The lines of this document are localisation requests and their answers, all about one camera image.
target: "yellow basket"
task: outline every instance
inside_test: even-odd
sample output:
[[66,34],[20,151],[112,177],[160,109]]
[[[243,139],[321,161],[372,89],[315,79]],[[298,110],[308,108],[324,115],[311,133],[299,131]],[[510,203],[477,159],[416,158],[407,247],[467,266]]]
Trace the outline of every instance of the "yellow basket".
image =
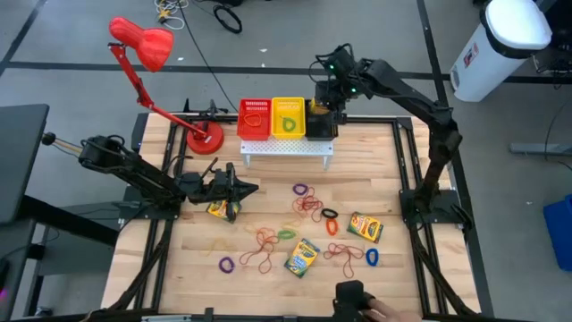
[[[272,99],[272,135],[278,140],[300,140],[306,135],[306,110],[303,97]],[[284,117],[296,124],[292,131],[284,130]]]

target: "human hand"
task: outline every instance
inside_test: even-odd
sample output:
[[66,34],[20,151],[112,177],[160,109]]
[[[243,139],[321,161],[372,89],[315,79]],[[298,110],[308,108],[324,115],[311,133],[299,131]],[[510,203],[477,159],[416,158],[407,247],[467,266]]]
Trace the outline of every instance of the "human hand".
[[371,299],[367,302],[370,308],[362,310],[369,321],[374,322],[421,322],[421,317],[414,312],[398,312],[382,301]]

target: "green rubber band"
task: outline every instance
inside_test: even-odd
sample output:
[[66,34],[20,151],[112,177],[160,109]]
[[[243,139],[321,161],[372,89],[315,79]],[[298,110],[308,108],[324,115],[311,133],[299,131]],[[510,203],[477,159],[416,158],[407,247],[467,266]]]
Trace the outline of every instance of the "green rubber band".
[[288,240],[296,237],[296,233],[291,230],[283,230],[278,232],[278,239]]
[[293,119],[289,118],[289,117],[283,117],[282,118],[282,128],[285,131],[294,131],[294,129],[296,129],[296,121],[294,121]]

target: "wooden table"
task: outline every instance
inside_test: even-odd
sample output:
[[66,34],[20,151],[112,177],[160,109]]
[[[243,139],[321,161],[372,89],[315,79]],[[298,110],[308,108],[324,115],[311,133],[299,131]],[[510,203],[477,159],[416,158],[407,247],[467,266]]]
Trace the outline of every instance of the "wooden table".
[[[428,135],[426,126],[413,119],[416,146],[423,172],[428,166]],[[391,126],[385,124],[347,124],[340,127],[340,137],[334,142],[334,157],[325,172],[319,157],[252,157],[245,168],[240,158],[240,138],[236,125],[223,124],[225,142],[216,153],[217,167],[233,162],[237,176],[256,183],[260,189],[242,201],[234,225],[208,215],[206,205],[183,204],[181,216],[175,221],[160,305],[161,313],[202,314],[206,307],[214,307],[215,314],[232,315],[297,315],[331,316],[336,283],[348,280],[342,273],[346,257],[340,255],[326,260],[323,254],[298,278],[283,267],[299,237],[327,250],[330,242],[343,243],[368,250],[375,247],[381,254],[381,264],[370,267],[364,259],[352,260],[353,279],[364,282],[366,291],[397,309],[420,311],[412,249],[408,229],[400,215],[398,190],[400,172]],[[160,167],[169,122],[151,114],[143,138],[140,154],[151,164]],[[406,151],[405,135],[402,141]],[[179,146],[181,131],[175,146]],[[184,171],[202,173],[214,156],[196,156],[189,150]],[[415,186],[411,165],[408,165],[410,184]],[[272,254],[272,270],[265,275],[258,271],[264,255],[256,255],[246,266],[239,264],[239,256],[255,250],[255,235],[247,229],[271,227],[279,230],[284,222],[298,217],[291,207],[295,195],[292,185],[304,182],[315,187],[315,195],[327,208],[340,213],[341,231],[331,237],[322,221],[316,224],[307,218],[298,229],[300,236],[281,241]],[[443,174],[441,187],[450,187],[448,174]],[[354,211],[378,217],[384,224],[379,244],[374,244],[345,231]],[[113,264],[107,279],[102,307],[115,302],[138,273],[145,248],[148,220],[134,220],[123,229]],[[468,307],[479,311],[475,284],[463,233],[455,225],[433,225],[441,270]],[[213,241],[224,238],[229,245],[218,243],[208,254]],[[237,264],[231,274],[218,269],[222,257],[230,256]],[[429,273],[427,284],[433,310],[436,310],[433,282]],[[152,294],[155,273],[147,283],[145,303]]]

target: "red desk lamp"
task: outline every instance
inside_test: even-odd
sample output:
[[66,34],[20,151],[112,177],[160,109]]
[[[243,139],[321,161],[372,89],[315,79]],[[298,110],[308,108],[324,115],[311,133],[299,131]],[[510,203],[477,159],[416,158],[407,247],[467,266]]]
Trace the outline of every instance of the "red desk lamp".
[[141,78],[137,76],[135,69],[125,55],[125,47],[135,49],[137,57],[150,72],[158,72],[169,58],[172,50],[172,32],[160,28],[142,29],[135,23],[123,17],[115,17],[109,23],[109,31],[112,36],[121,41],[121,44],[110,43],[109,49],[115,55],[123,71],[133,84],[139,97],[137,102],[151,111],[160,114],[173,123],[177,123],[189,130],[187,145],[197,154],[211,154],[218,150],[223,142],[223,129],[215,122],[199,122],[197,125],[189,124],[179,117],[166,112],[155,105]]

